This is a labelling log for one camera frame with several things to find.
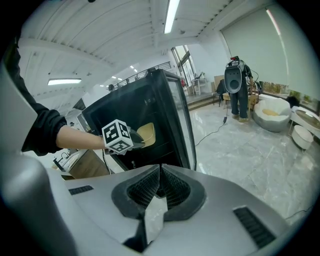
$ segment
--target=human arm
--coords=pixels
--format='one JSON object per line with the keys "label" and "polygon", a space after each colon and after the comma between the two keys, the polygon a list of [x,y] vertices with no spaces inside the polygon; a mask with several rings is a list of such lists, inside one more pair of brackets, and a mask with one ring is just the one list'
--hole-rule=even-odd
{"label": "human arm", "polygon": [[55,153],[62,148],[104,149],[101,137],[81,132],[67,126],[64,116],[55,109],[48,109],[37,103],[29,93],[24,79],[20,76],[20,54],[17,41],[10,44],[5,56],[8,73],[25,100],[37,113],[21,151],[34,151],[38,156]]}
{"label": "human arm", "polygon": [[60,128],[55,143],[62,149],[101,150],[106,148],[102,137],[73,129],[67,125]]}

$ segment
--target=blue jeans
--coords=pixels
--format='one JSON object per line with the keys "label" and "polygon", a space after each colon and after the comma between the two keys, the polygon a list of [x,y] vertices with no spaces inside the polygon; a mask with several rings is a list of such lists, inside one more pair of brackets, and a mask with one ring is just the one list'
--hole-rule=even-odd
{"label": "blue jeans", "polygon": [[240,90],[236,93],[230,93],[231,101],[231,113],[234,115],[239,115],[238,101],[240,108],[240,117],[247,118],[247,108],[248,108],[248,87],[246,84],[242,85]]}

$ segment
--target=round white stool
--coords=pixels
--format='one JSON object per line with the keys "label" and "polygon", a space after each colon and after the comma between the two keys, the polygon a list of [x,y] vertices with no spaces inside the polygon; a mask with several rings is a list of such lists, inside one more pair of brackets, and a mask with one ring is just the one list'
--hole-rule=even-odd
{"label": "round white stool", "polygon": [[292,138],[294,142],[304,150],[307,150],[314,141],[312,134],[301,125],[294,126]]}

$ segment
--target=wooden cabinet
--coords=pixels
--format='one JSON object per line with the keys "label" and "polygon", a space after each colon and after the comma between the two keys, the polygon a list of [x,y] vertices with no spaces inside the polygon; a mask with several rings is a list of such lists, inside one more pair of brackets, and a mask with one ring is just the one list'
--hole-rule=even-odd
{"label": "wooden cabinet", "polygon": [[75,179],[84,179],[109,175],[105,163],[93,150],[87,150],[72,166],[69,173]]}

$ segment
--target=white bean bag chair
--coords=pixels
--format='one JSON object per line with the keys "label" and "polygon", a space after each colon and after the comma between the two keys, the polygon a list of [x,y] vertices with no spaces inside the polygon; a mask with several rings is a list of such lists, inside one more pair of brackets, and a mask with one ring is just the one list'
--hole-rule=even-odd
{"label": "white bean bag chair", "polygon": [[290,116],[290,104],[281,98],[261,100],[254,105],[254,121],[262,128],[271,132],[285,130]]}

